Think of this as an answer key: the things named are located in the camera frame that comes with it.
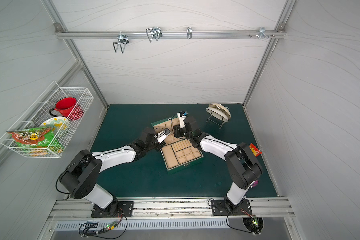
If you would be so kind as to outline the green jewelry box beige lining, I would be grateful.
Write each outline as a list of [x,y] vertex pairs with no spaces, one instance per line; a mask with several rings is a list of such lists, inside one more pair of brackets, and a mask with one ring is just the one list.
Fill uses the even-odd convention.
[[165,145],[161,148],[161,154],[169,174],[190,168],[204,160],[203,153],[194,148],[189,140],[175,137],[174,126],[180,125],[178,117],[163,119],[151,123],[151,125],[157,133],[166,128],[171,131],[164,140]]

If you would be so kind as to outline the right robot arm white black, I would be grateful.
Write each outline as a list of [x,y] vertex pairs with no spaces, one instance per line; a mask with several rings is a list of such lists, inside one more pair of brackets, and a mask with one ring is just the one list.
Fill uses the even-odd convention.
[[263,167],[246,143],[230,144],[200,130],[192,116],[180,116],[173,126],[175,137],[189,140],[193,147],[223,159],[228,167],[232,184],[225,196],[227,208],[237,208],[249,189],[259,181]]

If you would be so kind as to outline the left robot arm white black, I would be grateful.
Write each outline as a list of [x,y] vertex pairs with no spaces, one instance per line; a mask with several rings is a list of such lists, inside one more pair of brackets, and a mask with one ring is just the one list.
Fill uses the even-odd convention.
[[115,166],[136,162],[151,150],[161,150],[170,133],[168,128],[158,133],[152,128],[146,128],[138,139],[121,148],[92,153],[82,150],[63,170],[57,182],[77,200],[85,199],[102,210],[114,207],[117,198],[97,184],[100,173]]

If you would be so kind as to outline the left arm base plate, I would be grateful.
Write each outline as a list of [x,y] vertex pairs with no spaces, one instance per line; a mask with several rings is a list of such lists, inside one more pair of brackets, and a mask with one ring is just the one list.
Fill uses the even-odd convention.
[[133,201],[113,201],[105,209],[94,205],[91,213],[92,218],[116,218],[116,217],[131,217],[134,209]]

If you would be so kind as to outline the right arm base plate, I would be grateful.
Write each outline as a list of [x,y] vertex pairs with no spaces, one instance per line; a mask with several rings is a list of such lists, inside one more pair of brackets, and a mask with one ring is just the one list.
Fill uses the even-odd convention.
[[212,209],[213,216],[249,216],[252,215],[250,201],[243,199],[238,205],[230,201],[210,199],[208,205]]

